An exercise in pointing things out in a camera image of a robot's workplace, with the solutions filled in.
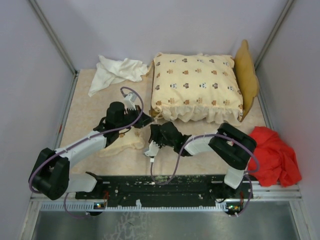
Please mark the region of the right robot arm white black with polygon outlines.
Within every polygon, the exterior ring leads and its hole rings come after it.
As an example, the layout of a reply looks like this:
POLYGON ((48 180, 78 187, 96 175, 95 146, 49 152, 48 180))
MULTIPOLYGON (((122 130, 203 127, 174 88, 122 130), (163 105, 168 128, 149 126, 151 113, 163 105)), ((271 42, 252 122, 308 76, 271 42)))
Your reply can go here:
POLYGON ((228 123, 222 123, 216 133, 202 135, 182 134, 172 122, 152 124, 150 126, 149 146, 144 155, 154 159, 163 147, 171 147, 181 157, 191 157, 201 153, 215 152, 228 169, 223 179, 223 192, 229 198, 235 198, 241 192, 241 183, 246 174, 250 159, 256 160, 254 151, 257 142, 228 123))

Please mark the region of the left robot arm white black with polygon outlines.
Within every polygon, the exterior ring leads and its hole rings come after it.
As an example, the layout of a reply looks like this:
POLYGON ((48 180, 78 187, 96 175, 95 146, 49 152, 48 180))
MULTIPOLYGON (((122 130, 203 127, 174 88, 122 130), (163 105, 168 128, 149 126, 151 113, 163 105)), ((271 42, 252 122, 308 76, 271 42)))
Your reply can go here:
POLYGON ((71 174, 70 170, 88 156, 113 144, 122 130, 141 129, 153 122, 140 106, 126 108, 115 101, 106 110, 106 116, 88 135, 63 148, 43 149, 35 162, 28 183, 32 192, 57 200, 65 193, 85 192, 97 199, 104 186, 97 175, 86 172, 71 174))

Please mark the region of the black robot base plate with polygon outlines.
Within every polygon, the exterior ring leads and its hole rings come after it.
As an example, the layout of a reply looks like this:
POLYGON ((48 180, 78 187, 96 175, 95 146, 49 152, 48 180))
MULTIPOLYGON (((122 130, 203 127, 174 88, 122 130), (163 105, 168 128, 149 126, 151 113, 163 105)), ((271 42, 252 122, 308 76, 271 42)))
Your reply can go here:
POLYGON ((92 192, 77 192, 77 200, 106 200, 108 207, 214 207, 218 200, 246 200, 251 194, 248 180, 237 189, 223 183, 223 174, 178 175, 166 185, 150 176, 101 176, 92 192))

